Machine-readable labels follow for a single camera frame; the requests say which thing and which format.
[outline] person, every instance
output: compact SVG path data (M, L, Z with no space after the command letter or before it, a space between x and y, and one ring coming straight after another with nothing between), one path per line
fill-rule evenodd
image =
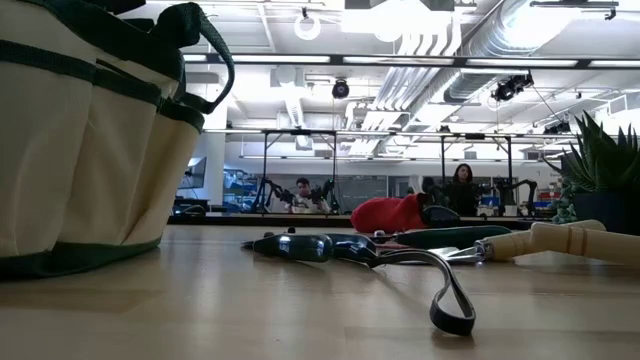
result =
M447 190L451 210L460 216L476 216L478 201L473 186L473 171L469 165L458 165L453 175L453 184Z
M285 208L293 214L327 214L330 212L329 205L323 199L311 198L311 186L309 179L301 177L296 180L298 194L293 199L293 203L285 204Z

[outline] security camera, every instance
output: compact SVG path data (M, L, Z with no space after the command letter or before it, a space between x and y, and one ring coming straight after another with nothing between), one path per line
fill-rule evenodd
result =
M333 85L331 94L334 99L344 99L349 96L349 85L347 85L347 80L337 79L335 85Z

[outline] green leaves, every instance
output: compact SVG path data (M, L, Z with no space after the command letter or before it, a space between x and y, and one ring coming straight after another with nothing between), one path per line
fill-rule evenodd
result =
M633 192L640 195L640 149L631 125L627 133L620 128L618 141L604 132L593 118L584 113L576 117L582 136L577 136L578 149L571 144L565 152L565 169L551 165L553 170L588 192Z

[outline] potted plant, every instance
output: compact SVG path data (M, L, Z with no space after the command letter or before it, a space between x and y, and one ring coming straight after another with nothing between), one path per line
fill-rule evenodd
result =
M581 132L576 136L578 149L571 144L572 153L565 151L562 169L544 161L574 185L578 220L596 219L608 231L640 235L640 151L635 131L629 125L625 135L620 128L616 142L586 112L576 120Z

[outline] man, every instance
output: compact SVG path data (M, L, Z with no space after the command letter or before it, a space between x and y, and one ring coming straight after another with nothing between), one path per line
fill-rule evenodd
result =
M311 199L311 187L309 179L301 177L296 180L298 194L292 204L286 204L285 208L294 214L327 214L329 205L322 199Z

